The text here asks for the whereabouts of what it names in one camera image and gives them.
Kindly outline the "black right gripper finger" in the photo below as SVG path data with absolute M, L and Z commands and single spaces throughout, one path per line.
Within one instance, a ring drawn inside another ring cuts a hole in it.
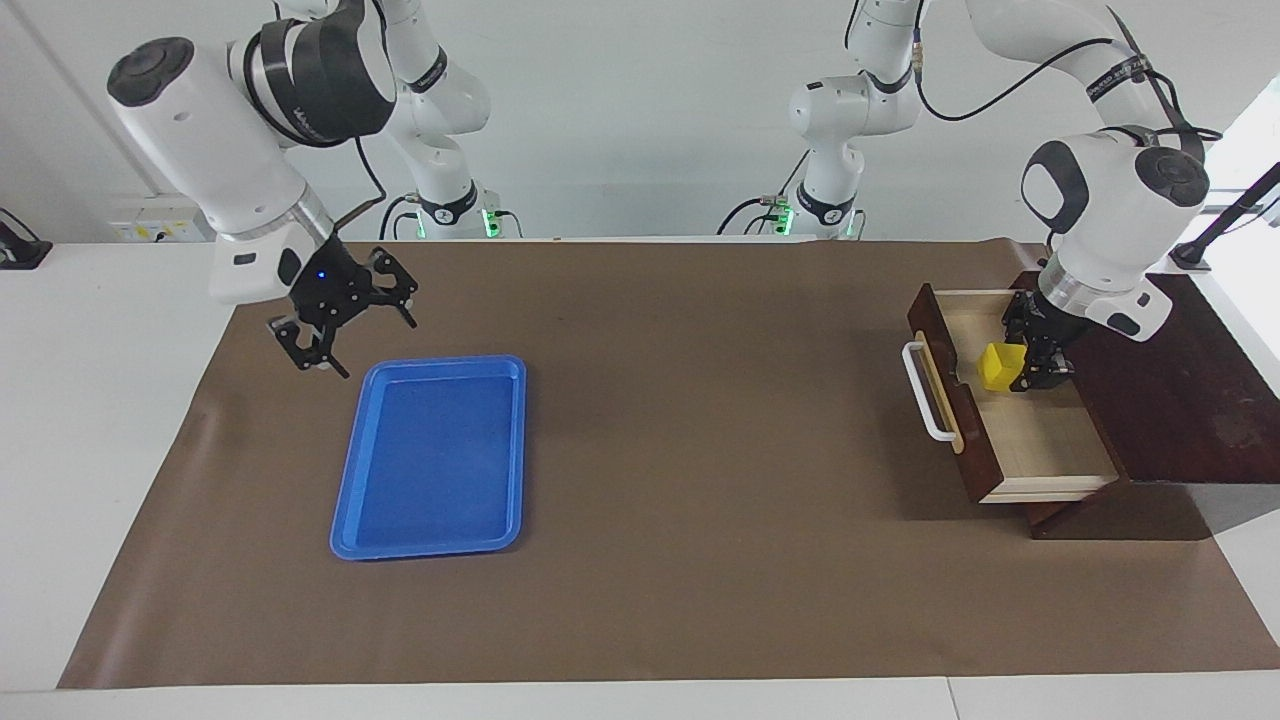
M 416 279 L 401 261 L 385 249 L 374 249 L 369 256 L 369 305 L 393 307 L 410 328 L 419 324 L 411 313 L 413 295 L 419 290 Z
M 268 322 L 268 328 L 301 372 L 333 370 L 340 378 L 349 379 L 349 372 L 333 351 L 338 331 L 349 319 L 351 315 L 337 314 L 323 318 L 317 325 L 307 325 L 297 316 L 275 316 Z

